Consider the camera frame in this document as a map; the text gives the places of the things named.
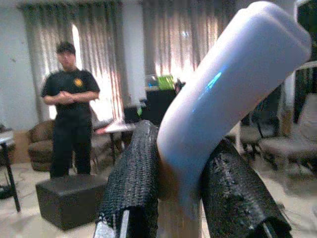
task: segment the black stand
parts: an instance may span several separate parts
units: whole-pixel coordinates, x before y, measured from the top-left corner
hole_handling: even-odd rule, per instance
[[[20,212],[21,207],[20,207],[18,195],[17,195],[16,189],[15,189],[15,183],[14,183],[13,174],[12,174],[12,170],[11,170],[11,166],[10,166],[10,160],[9,160],[9,156],[8,156],[8,148],[6,146],[6,143],[1,144],[1,147],[3,149],[4,163],[5,163],[6,170],[8,171],[8,175],[9,175],[9,179],[10,179],[10,188],[13,192],[15,208],[16,208],[17,212]]]

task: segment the hands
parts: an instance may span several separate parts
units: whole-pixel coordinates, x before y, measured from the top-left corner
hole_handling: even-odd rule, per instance
[[[75,97],[73,94],[60,91],[60,93],[56,96],[57,103],[67,105],[75,102]]]

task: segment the sunlight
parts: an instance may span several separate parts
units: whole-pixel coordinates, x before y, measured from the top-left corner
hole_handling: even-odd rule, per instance
[[[81,54],[80,54],[79,32],[77,27],[74,24],[72,26],[72,31],[73,31],[74,47],[76,50],[76,65],[79,70],[82,70],[83,65],[81,62]]]

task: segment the curtain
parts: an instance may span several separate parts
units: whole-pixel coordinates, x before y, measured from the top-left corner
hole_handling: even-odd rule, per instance
[[[146,74],[189,79],[235,12],[230,0],[144,0]]]
[[[100,100],[92,106],[99,119],[122,117],[121,77],[123,72],[122,7],[99,2],[78,5],[78,28],[83,68],[91,71],[100,88]],[[106,112],[112,111],[111,117]]]
[[[64,5],[26,5],[22,8],[27,29],[36,105],[40,121],[49,119],[49,108],[41,99],[46,76],[60,69],[56,46],[61,41],[72,42],[71,19]]]
[[[73,28],[78,29],[83,69],[95,77],[100,99],[91,102],[99,119],[122,116],[120,44],[121,4],[97,2],[79,4],[35,4],[22,7],[28,32],[34,85],[40,121],[49,119],[48,107],[40,97],[45,78],[61,66],[56,46],[61,41],[74,43]]]

